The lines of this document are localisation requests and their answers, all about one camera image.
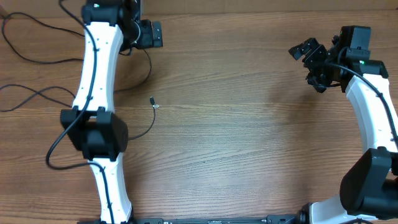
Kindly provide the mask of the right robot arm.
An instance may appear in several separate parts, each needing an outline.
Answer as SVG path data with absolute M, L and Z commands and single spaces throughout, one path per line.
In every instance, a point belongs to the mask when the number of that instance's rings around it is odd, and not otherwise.
M 323 93 L 340 87 L 351 103 L 361 134 L 363 155 L 345 174 L 338 195 L 308 203 L 291 223 L 372 223 L 397 218 L 397 113 L 389 74 L 370 58 L 371 28 L 343 26 L 326 49 L 315 38 L 289 49 L 308 69 L 307 83 Z

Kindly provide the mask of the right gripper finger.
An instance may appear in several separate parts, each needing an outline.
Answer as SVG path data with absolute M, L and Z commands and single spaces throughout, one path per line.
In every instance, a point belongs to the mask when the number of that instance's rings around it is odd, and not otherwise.
M 309 52 L 317 49 L 320 46 L 318 41 L 315 38 L 309 38 L 305 42 L 298 44 L 289 49 L 289 54 L 295 59 L 298 60 L 303 55 L 308 54 Z
M 319 84 L 316 77 L 307 75 L 306 77 L 307 83 L 314 87 L 315 91 L 318 93 L 324 93 L 327 90 L 325 85 Z

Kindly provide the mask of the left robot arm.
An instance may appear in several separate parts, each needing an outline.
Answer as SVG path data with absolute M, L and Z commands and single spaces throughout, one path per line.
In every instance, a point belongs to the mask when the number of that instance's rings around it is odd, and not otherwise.
M 60 113 L 63 135 L 83 154 L 95 177 L 101 202 L 97 223 L 135 223 L 123 171 L 131 137 L 114 108 L 116 65 L 125 50 L 162 47 L 161 24 L 141 18 L 141 1 L 87 1 L 81 14 L 83 68 L 71 108 Z

